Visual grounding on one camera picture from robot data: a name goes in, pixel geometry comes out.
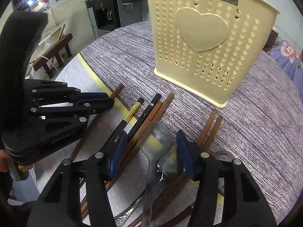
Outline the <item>left hand orange glove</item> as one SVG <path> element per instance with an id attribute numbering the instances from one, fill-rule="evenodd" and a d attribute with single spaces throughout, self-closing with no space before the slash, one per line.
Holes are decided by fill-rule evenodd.
<path id="1" fill-rule="evenodd" d="M 8 166 L 6 165 L 4 159 L 8 159 L 11 158 L 11 156 L 8 154 L 8 152 L 5 149 L 1 149 L 0 150 L 0 171 L 1 172 L 8 172 Z M 26 172 L 29 171 L 30 169 L 33 168 L 34 165 L 29 165 L 29 166 L 23 166 L 23 165 L 19 165 L 19 169 L 22 172 Z"/>

